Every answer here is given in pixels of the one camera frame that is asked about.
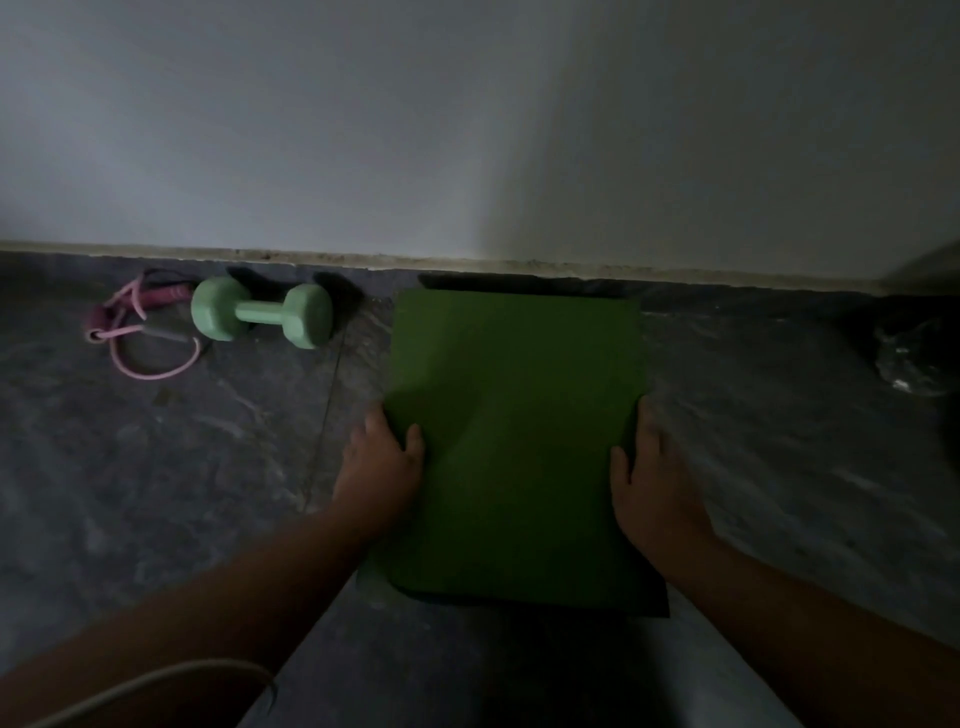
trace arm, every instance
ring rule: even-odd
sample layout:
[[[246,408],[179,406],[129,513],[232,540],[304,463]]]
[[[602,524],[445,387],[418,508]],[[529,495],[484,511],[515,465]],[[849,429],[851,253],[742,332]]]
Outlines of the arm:
[[[636,464],[614,448],[611,488],[627,538],[804,724],[960,725],[960,653],[721,542],[643,400]]]
[[[186,660],[247,660],[276,674],[416,494],[423,460],[416,425],[406,440],[403,451],[383,410],[373,409],[344,449],[322,513],[16,668],[0,679],[0,725],[24,725]],[[84,725],[232,726],[262,690],[244,675],[191,673],[123,698]]]

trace wall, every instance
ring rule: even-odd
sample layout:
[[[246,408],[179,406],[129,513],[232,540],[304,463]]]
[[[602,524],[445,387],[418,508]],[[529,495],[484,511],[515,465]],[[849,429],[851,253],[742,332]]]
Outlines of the wall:
[[[879,279],[960,236],[950,0],[3,10],[0,239]]]

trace green yoga mat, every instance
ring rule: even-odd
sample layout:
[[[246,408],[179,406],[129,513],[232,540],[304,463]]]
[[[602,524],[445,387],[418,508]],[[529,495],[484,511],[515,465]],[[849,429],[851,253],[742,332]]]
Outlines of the green yoga mat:
[[[666,616],[610,500],[610,447],[632,443],[644,391],[631,303],[405,291],[391,370],[391,425],[427,445],[417,503],[372,554],[391,583]]]

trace pink jump rope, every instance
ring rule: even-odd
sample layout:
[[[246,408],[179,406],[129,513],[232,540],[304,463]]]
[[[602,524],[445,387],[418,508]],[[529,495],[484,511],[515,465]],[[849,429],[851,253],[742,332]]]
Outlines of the pink jump rope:
[[[190,299],[193,298],[193,286],[189,283],[176,283],[174,285],[163,285],[144,291],[141,290],[144,276],[145,274],[140,274],[105,302],[94,308],[87,321],[84,335],[86,340],[92,344],[108,342],[110,358],[113,359],[113,364],[125,375],[132,376],[134,379],[153,381],[176,376],[192,367],[197,359],[200,358],[203,345],[197,336],[163,332],[161,329],[151,330],[146,324],[146,312],[148,310],[160,308],[170,303],[190,301]],[[131,311],[139,316],[140,321],[143,323],[123,326],[124,321]],[[167,372],[151,375],[135,372],[124,363],[120,356],[120,337],[131,333],[151,333],[152,335],[181,341],[193,339],[193,354],[178,367]]]

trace cord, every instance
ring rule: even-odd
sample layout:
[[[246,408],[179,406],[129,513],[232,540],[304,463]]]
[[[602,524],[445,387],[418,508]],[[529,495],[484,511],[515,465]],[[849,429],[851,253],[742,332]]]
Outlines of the cord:
[[[86,700],[74,703],[68,708],[64,708],[52,716],[41,718],[40,720],[24,726],[24,728],[60,728],[60,726],[72,723],[78,718],[84,717],[109,705],[115,700],[126,697],[134,692],[146,688],[148,685],[167,680],[171,677],[183,675],[186,672],[194,672],[204,669],[230,669],[239,672],[246,672],[250,677],[255,677],[264,685],[270,688],[270,706],[267,708],[269,713],[276,703],[276,680],[273,674],[265,667],[257,663],[247,662],[246,660],[232,660],[230,658],[212,658],[207,660],[188,660],[177,663],[169,667],[161,667],[151,672],[145,672],[132,680],[128,680],[120,685],[115,685],[103,692],[99,692]]]
[[[171,376],[176,376],[181,372],[185,372],[196,363],[197,359],[200,358],[200,354],[203,352],[203,345],[200,343],[200,339],[196,336],[192,336],[193,353],[190,355],[190,357],[178,367],[166,372],[160,372],[158,374],[142,374],[140,372],[136,372],[127,366],[123,360],[123,357],[120,356],[120,337],[131,333],[138,333],[139,331],[144,330],[143,324],[121,326],[124,319],[127,318],[127,314],[130,312],[131,308],[133,309],[133,312],[140,317],[141,321],[147,320],[147,313],[144,309],[144,305],[141,303],[141,297],[153,296],[155,299],[154,303],[156,304],[189,301],[190,296],[192,295],[192,290],[182,284],[167,285],[161,290],[147,292],[142,291],[141,289],[144,279],[151,273],[156,272],[159,272],[159,269],[145,271],[123,286],[123,288],[121,288],[119,291],[114,293],[100,307],[105,312],[112,312],[113,318],[106,322],[105,325],[97,327],[88,332],[88,340],[90,341],[109,341],[110,358],[113,360],[113,365],[123,374],[134,379],[140,379],[141,381],[156,381],[158,379],[166,379]]]

